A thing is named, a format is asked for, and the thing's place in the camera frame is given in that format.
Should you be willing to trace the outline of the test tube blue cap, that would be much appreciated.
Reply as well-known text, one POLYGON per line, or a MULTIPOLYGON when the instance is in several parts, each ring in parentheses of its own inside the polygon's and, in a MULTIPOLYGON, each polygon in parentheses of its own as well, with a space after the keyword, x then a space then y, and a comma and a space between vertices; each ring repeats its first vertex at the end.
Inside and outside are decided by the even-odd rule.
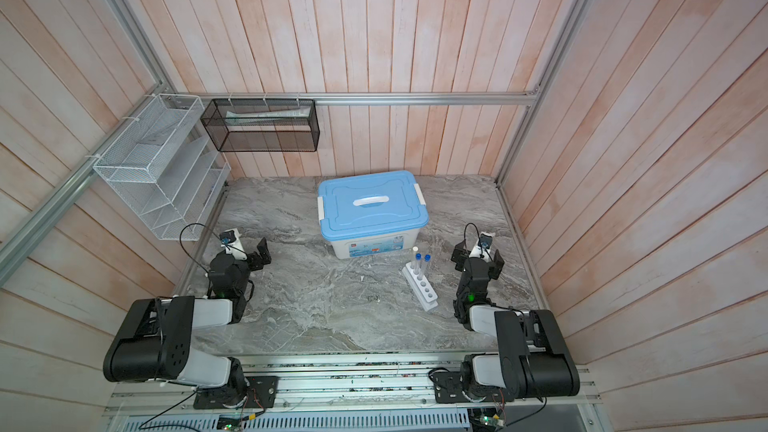
POLYGON ((429 271, 430 264, 431 264, 431 255, 426 254, 424 256, 424 259, 422 261, 421 268, 420 268, 420 272, 423 277, 425 277, 427 272, 429 271))
POLYGON ((421 267, 422 267, 422 255, 420 253, 416 253, 413 261, 413 272, 415 276, 418 278, 422 276, 421 267))

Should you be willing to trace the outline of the blue plastic bin lid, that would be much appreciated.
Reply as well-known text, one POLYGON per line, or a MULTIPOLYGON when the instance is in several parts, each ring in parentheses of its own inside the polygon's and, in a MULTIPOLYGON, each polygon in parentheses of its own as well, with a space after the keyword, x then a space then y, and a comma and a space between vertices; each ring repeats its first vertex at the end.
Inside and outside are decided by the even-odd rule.
POLYGON ((429 222, 423 193, 408 171, 326 180, 318 198, 321 233, 331 242, 421 229, 429 222))

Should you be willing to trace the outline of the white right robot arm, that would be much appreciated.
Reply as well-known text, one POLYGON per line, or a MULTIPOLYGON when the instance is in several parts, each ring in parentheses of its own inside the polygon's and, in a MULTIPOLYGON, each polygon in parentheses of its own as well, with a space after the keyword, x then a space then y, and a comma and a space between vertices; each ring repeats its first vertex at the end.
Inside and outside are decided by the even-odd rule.
POLYGON ((462 362, 460 384, 469 399, 514 400, 571 397, 580 377, 560 327, 549 310, 501 307, 489 297, 489 284, 505 265, 499 252, 481 244, 454 247, 451 261, 461 273, 454 316, 465 329, 496 340, 495 353, 470 354, 462 362))

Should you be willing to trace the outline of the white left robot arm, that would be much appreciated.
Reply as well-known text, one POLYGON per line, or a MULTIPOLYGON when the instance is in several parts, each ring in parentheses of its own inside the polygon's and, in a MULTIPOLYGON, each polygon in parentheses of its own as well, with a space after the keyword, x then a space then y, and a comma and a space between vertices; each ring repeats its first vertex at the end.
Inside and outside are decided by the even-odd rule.
POLYGON ((275 403, 278 378, 248 377, 242 363, 193 347, 195 330, 234 325, 253 297, 254 271, 272 258, 266 239, 251 253, 239 246, 236 232, 220 236, 224 250, 211 261, 204 298, 191 295, 135 301, 103 362, 113 383, 162 381, 194 389, 196 410, 257 408, 275 403))

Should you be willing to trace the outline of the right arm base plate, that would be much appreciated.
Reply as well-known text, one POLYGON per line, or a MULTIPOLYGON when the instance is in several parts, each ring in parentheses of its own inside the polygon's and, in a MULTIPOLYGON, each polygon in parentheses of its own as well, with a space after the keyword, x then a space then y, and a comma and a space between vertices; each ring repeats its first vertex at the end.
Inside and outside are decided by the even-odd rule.
POLYGON ((427 377, 432 382, 435 400, 439 404, 460 402, 505 403, 514 399, 513 396, 508 395, 506 389, 473 382, 469 372, 436 368, 430 370, 427 377))

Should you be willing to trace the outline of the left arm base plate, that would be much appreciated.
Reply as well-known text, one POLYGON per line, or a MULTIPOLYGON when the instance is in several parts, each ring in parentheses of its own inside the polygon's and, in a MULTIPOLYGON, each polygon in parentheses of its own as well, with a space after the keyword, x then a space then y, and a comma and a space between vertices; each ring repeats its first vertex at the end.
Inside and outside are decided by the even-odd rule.
POLYGON ((269 409, 274 406, 278 390, 277 376, 245 376, 218 388, 206 388, 197 392, 193 409, 269 409))

